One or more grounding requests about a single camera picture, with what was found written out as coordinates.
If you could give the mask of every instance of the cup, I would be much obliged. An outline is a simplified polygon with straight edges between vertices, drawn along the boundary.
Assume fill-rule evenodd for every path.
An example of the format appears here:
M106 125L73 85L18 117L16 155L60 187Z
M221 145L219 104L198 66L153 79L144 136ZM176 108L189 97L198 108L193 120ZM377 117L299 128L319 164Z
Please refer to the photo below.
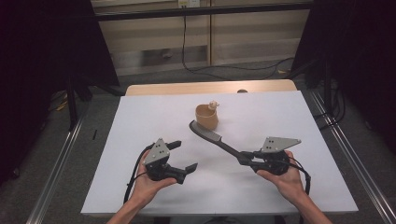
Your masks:
M195 108L197 122L208 130L215 130L218 127L219 119L216 109L209 109L209 105L198 105Z

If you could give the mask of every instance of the electrical outlet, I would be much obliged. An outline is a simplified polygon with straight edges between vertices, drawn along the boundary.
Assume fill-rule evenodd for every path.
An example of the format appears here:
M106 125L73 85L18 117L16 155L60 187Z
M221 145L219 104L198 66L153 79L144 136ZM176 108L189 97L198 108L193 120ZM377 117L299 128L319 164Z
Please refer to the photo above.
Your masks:
M189 7L199 7L200 0L189 0Z
M178 0L178 8L189 7L189 0Z
M200 0L178 0L178 7L199 7Z

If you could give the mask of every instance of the metal frame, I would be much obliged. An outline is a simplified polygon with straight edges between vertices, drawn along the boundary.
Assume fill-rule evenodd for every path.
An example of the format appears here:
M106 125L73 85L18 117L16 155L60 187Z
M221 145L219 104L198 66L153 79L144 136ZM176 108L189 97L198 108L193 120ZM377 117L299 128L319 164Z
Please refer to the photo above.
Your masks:
M314 3L314 1L297 2L297 3L280 3L280 4L262 4L251 6L231 6L231 7L189 7L189 8L170 8L162 10L136 11L136 12L114 12L114 13L97 13L94 16L72 16L67 18L58 18L61 20L82 22L82 21L122 21L150 18L165 17L182 17L182 16L202 16L215 14L232 14L232 13L249 13L264 11L290 11L304 10L312 7L329 6L334 3Z
M317 105L320 113L324 114L326 112L326 108L323 105L324 100L322 99L320 94L318 92L311 92L311 96L315 104ZM333 124L329 128L331 129L335 140L338 142L340 148L343 150L358 179L361 181L361 184L363 185L364 189L372 200L375 208L378 210L379 215L384 220L384 223L396 223L395 212L390 206L387 197L384 195L382 190L375 183L373 178L364 167L361 159L359 158L353 146L347 140L347 137L344 135L340 126L338 124L334 124L335 119L333 117L329 115L324 115L324 118L327 124Z
M81 109L81 116L79 117L79 120L77 121L74 129L70 131L67 135L58 160L55 162L55 165L52 168L47 183L41 190L40 196L38 197L35 203L35 207L33 208L28 220L26 221L26 224L39 224L43 221L44 215L46 214L47 209L50 205L52 196L55 193L59 180L61 179L61 174L66 165L67 158L69 157L70 152L73 149L73 145L78 137L78 133L82 126L82 121L87 114L88 107L88 104L84 104Z

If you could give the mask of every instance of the white table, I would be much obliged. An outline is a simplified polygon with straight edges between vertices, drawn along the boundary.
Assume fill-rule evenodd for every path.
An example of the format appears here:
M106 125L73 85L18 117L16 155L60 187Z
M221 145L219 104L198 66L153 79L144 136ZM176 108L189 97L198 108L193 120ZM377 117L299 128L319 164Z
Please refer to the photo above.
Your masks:
M228 84L235 83L218 83L220 86ZM301 139L302 143L291 147L290 151L312 176L310 196L314 202L326 213L357 211L301 93L292 88L289 91L248 91L242 94L137 94L122 97L81 213L95 217L116 213L122 205L138 155L159 137L165 142L182 141L181 147L171 151L169 164L184 168L198 162L198 167L187 175L183 185L162 189L140 215L297 213L272 183L254 174L249 167L239 165L233 156L190 130L195 107L211 100L220 103L216 132L223 136L223 142L240 151L254 151L260 149L266 136Z

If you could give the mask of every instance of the person's left hand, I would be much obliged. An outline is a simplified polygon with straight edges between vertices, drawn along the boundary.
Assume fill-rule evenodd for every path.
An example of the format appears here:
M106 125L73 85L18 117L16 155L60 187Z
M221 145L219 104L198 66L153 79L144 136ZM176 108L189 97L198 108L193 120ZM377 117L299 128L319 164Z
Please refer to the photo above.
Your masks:
M143 164L143 161L148 154L149 150L145 154L143 154L143 157L139 162L136 176L139 176L140 174L143 174L147 171L145 165ZM174 178L166 178L159 181L153 181L149 178L147 174L143 174L136 179L134 183L134 191L132 192L132 196L128 200L128 202L134 201L138 203L140 209L142 209L152 201L152 199L160 189L176 184L176 182L177 181Z

